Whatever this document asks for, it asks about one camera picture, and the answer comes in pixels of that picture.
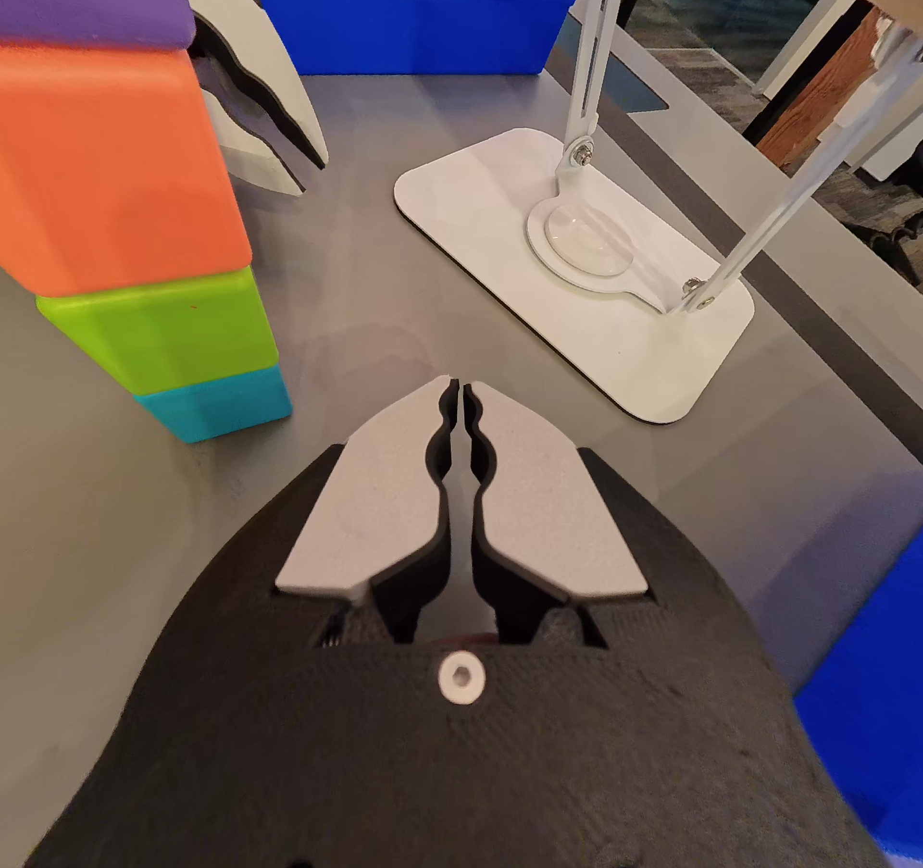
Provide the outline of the orange cube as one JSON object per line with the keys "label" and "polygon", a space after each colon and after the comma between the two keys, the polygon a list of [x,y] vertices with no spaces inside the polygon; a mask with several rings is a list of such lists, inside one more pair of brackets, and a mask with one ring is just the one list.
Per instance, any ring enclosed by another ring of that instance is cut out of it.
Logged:
{"label": "orange cube", "polygon": [[251,262],[185,50],[3,44],[1,177],[2,269],[35,295]]}

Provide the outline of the green cube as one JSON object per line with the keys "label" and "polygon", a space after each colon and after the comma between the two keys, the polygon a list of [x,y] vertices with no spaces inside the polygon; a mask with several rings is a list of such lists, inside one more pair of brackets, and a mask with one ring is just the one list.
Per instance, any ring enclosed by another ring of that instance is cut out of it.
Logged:
{"label": "green cube", "polygon": [[250,267],[69,297],[37,296],[36,304],[137,397],[261,371],[280,358]]}

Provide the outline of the wooden document stand white base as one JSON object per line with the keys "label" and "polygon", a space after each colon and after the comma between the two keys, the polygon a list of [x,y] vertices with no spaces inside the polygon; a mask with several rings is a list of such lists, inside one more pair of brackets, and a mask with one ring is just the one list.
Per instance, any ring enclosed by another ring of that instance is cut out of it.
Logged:
{"label": "wooden document stand white base", "polygon": [[564,141],[507,131],[404,173],[395,204],[616,405],[676,422],[754,316],[744,268],[921,74],[921,0],[873,2],[871,93],[721,263],[594,168],[621,0],[587,0]]}

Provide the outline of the light blue cube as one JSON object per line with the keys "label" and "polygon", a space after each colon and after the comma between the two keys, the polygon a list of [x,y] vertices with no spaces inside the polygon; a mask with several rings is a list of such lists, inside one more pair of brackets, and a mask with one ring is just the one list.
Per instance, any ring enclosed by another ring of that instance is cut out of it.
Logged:
{"label": "light blue cube", "polygon": [[293,413],[278,365],[136,395],[135,401],[186,444],[283,420]]}

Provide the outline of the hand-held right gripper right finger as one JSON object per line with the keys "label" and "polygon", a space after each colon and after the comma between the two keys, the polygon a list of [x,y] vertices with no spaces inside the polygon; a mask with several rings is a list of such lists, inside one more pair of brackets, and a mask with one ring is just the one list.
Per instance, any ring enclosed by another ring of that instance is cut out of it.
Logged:
{"label": "hand-held right gripper right finger", "polygon": [[648,582],[571,441],[538,413],[483,382],[463,390],[475,496],[472,565],[478,592],[505,585],[554,604],[639,597]]}

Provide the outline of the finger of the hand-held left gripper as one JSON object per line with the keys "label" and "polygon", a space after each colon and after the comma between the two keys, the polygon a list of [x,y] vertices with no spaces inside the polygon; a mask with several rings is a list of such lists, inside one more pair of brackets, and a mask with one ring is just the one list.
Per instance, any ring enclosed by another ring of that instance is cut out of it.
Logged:
{"label": "finger of the hand-held left gripper", "polygon": [[261,189],[301,196],[306,187],[261,135],[232,115],[233,92],[223,68],[207,56],[195,58],[202,99],[228,173]]}
{"label": "finger of the hand-held left gripper", "polygon": [[324,170],[329,151],[317,115],[261,0],[188,1],[193,68],[201,56],[223,68],[234,95],[232,115],[263,136],[290,170],[295,154]]}

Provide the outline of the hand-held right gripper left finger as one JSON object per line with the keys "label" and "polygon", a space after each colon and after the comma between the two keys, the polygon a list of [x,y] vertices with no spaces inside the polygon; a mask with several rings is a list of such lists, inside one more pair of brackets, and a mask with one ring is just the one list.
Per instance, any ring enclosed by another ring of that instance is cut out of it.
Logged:
{"label": "hand-held right gripper left finger", "polygon": [[434,541],[444,473],[431,451],[451,430],[456,396],[456,380],[438,376],[348,438],[277,574],[279,591],[361,604]]}

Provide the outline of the black swivel chair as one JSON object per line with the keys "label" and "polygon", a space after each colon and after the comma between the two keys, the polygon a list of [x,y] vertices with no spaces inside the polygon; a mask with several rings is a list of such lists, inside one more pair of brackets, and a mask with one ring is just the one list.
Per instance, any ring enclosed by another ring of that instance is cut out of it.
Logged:
{"label": "black swivel chair", "polygon": [[917,269],[906,252],[906,243],[921,239],[921,211],[909,216],[890,232],[865,226],[853,226],[852,231],[879,259],[904,277],[913,287],[921,285],[921,274],[917,273]]}

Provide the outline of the grey desk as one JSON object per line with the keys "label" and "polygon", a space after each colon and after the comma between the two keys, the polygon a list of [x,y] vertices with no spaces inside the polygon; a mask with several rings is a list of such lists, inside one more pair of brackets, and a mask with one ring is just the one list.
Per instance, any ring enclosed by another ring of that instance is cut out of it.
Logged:
{"label": "grey desk", "polygon": [[180,443],[2,275],[2,866],[95,763],[165,622],[329,445],[433,377],[588,446],[702,551],[792,687],[921,528],[921,295],[818,203],[746,273],[755,316],[685,419],[618,409],[398,212],[399,175],[508,129],[539,77],[308,77],[330,151],[292,198],[236,182],[294,414]]}

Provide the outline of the blue plastic bin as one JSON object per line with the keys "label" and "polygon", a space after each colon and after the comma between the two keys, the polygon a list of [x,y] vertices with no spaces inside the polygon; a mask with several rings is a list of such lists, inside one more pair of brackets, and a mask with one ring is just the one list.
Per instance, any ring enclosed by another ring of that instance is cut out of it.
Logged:
{"label": "blue plastic bin", "polygon": [[575,0],[261,0],[300,75],[534,75]]}
{"label": "blue plastic bin", "polygon": [[922,862],[922,534],[795,705],[826,770],[894,866]]}

